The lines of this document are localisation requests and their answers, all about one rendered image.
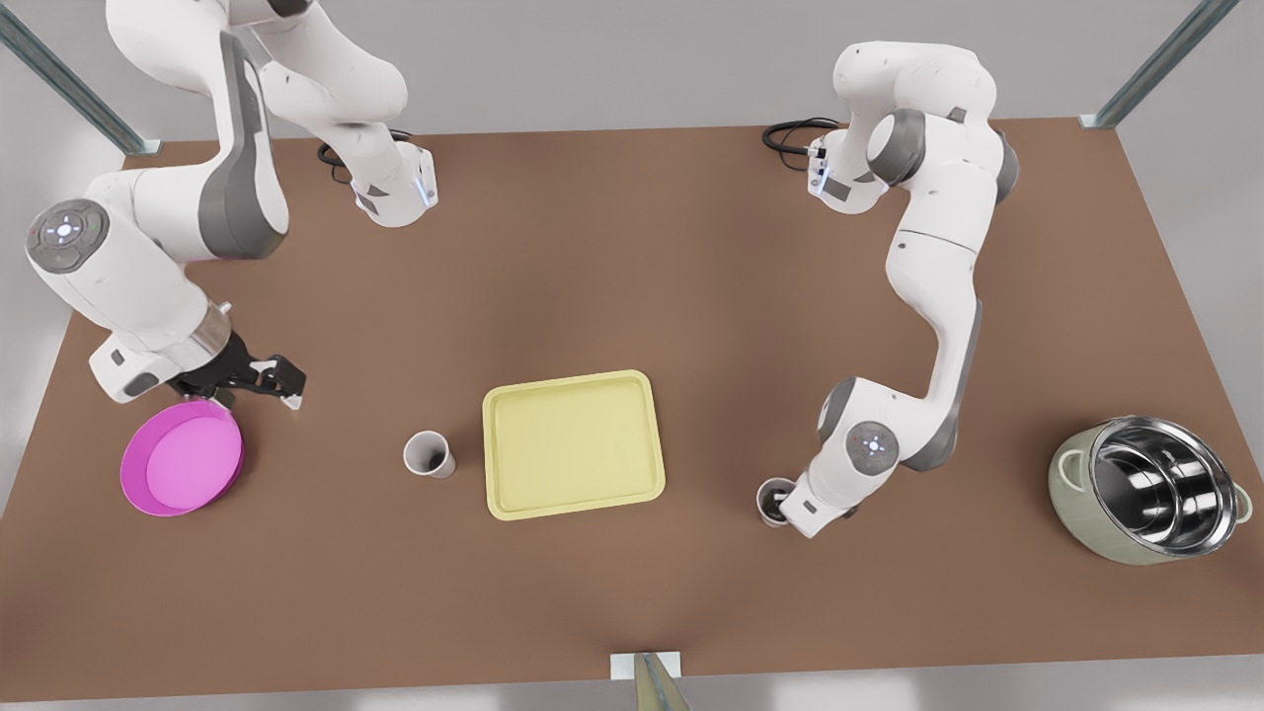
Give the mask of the pink round plate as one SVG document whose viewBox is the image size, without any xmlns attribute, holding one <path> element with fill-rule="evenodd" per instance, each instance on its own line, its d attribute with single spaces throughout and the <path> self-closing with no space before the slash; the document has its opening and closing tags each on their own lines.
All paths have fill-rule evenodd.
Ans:
<svg viewBox="0 0 1264 711">
<path fill-rule="evenodd" d="M 233 414 L 206 400 L 157 412 L 126 443 L 120 486 L 128 504 L 159 517 L 214 504 L 241 473 L 245 447 Z"/>
</svg>

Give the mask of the green pot with steel inside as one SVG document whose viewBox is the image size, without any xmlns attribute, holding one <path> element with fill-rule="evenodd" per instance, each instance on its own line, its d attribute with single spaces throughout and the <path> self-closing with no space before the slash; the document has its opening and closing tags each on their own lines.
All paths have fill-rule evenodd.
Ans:
<svg viewBox="0 0 1264 711">
<path fill-rule="evenodd" d="M 1200 436 L 1154 416 L 1114 417 L 1062 442 L 1048 490 L 1079 545 L 1129 566 L 1213 553 L 1254 514 Z"/>
</svg>

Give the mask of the silver frame post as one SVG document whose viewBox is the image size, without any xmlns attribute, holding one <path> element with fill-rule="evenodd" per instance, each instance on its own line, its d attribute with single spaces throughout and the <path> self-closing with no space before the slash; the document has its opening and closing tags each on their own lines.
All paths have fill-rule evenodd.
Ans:
<svg viewBox="0 0 1264 711">
<path fill-rule="evenodd" d="M 1085 130 L 1114 130 L 1157 89 L 1241 0 L 1198 0 L 1138 71 L 1097 110 L 1077 116 Z"/>
<path fill-rule="evenodd" d="M 123 156 L 155 156 L 163 140 L 139 135 L 0 0 L 0 43 Z"/>
<path fill-rule="evenodd" d="M 609 657 L 611 679 L 632 679 L 636 711 L 691 711 L 678 687 L 679 652 L 637 652 Z"/>
</svg>

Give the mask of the yellow rectangular tray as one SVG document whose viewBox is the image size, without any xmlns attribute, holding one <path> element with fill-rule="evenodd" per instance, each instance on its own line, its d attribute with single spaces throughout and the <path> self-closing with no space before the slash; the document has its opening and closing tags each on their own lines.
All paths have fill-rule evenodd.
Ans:
<svg viewBox="0 0 1264 711">
<path fill-rule="evenodd" d="M 495 387 L 482 420 L 485 504 L 497 520 L 648 504 L 667 486 L 641 369 Z"/>
</svg>

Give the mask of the white IKEA cup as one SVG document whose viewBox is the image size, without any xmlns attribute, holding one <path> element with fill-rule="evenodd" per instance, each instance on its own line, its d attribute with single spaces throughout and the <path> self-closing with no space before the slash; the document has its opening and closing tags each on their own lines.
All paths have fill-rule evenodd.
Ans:
<svg viewBox="0 0 1264 711">
<path fill-rule="evenodd" d="M 781 511 L 782 501 L 795 490 L 796 483 L 791 479 L 774 477 L 763 481 L 755 493 L 755 505 L 761 514 L 761 520 L 770 528 L 784 528 L 787 525 L 785 514 Z"/>
<path fill-rule="evenodd" d="M 410 436 L 402 461 L 410 472 L 434 479 L 445 479 L 456 471 L 447 439 L 439 431 L 418 431 Z"/>
</svg>

